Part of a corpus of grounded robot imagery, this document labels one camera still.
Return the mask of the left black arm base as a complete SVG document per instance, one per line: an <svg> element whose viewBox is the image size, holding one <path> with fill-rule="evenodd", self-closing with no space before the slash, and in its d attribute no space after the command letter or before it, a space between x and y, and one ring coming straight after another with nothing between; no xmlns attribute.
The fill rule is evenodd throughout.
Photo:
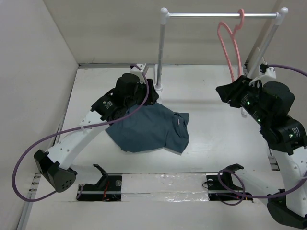
<svg viewBox="0 0 307 230"><path fill-rule="evenodd" d="M102 175L96 184L80 184L77 201L118 202L121 201L122 174L108 174L98 164L93 165Z"/></svg>

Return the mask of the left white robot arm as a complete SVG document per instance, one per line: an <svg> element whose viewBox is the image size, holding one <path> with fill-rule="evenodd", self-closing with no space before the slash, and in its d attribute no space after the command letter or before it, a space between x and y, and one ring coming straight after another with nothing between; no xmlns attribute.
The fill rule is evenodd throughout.
<svg viewBox="0 0 307 230"><path fill-rule="evenodd" d="M108 173L101 166L74 165L73 161L98 134L111 126L111 121L122 121L131 107L136 106L137 112L147 105L154 105L158 98L152 79L141 83L137 75L124 73L117 79L115 87L91 106L76 131L48 150L38 150L34 154L39 171L58 193L73 184L91 184L96 190L104 189Z"/></svg>

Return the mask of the teal t shirt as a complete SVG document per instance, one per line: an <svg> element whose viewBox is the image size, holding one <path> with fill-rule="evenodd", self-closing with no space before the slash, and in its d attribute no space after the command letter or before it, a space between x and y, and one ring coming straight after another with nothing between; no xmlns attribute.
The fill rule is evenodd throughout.
<svg viewBox="0 0 307 230"><path fill-rule="evenodd" d="M174 112L155 103L112 124L106 132L126 152L166 148L181 154L189 143L188 123L188 113Z"/></svg>

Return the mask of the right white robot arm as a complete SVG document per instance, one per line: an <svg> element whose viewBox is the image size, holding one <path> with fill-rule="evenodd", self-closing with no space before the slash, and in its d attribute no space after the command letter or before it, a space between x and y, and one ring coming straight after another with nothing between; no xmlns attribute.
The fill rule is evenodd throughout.
<svg viewBox="0 0 307 230"><path fill-rule="evenodd" d="M307 227L307 134L304 126L288 113L294 95L283 83L240 76L216 88L222 102L243 108L259 124L260 133L275 157L283 179L282 189L250 174L239 164L220 170L222 187L244 198L259 199L271 217L281 225Z"/></svg>

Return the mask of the white metal clothes rack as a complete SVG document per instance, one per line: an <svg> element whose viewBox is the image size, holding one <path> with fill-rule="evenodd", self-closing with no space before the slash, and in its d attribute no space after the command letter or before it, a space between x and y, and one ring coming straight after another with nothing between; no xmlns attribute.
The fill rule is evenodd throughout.
<svg viewBox="0 0 307 230"><path fill-rule="evenodd" d="M162 103L162 91L163 86L161 84L162 78L162 65L163 65L163 51L164 51L164 41L165 41L165 28L167 21L171 18L236 18L239 19L239 24L235 25L234 29L230 29L230 27L224 23L219 22L217 27L217 36L222 46L229 71L231 80L235 81L234 70L232 63L230 61L228 52L226 50L224 41L220 34L220 29L223 27L228 32L231 41L233 43L233 47L235 50L236 60L237 60L237 76L240 77L242 75L242 68L241 68L241 58L238 49L238 45L235 39L236 33L243 27L244 20L246 18L256 18L256 19L274 19L273 27L271 28L270 32L268 33L267 37L263 45L260 48L259 54L248 73L248 77L252 77L256 69L259 67L259 63L265 54L274 34L276 33L279 26L282 24L284 18L288 14L289 10L287 7L280 8L276 13L245 13L243 9L239 9L237 13L170 13L167 8L163 7L160 10L160 36L159 36L159 51L158 51L158 64L157 64L157 72L156 72L156 85L155 89L159 95L158 102Z"/></svg>

